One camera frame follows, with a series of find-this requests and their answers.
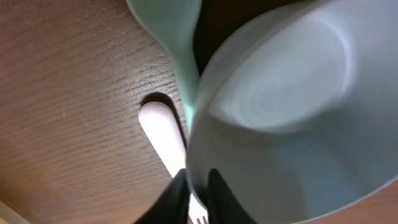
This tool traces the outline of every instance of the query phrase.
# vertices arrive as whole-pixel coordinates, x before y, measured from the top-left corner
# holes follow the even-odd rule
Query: spoon handle
[[[195,100],[199,85],[199,72],[193,50],[188,49],[172,56],[175,78],[180,90],[188,131],[191,131]]]

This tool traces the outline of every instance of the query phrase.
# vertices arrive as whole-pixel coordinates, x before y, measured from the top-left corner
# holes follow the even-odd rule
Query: wooden table
[[[239,26],[288,2],[204,0],[200,70]],[[31,223],[132,223],[170,182],[139,126],[142,100],[165,93],[185,128],[163,48],[119,0],[0,0],[0,28],[0,201]],[[397,223],[397,212],[398,182],[313,223]]]

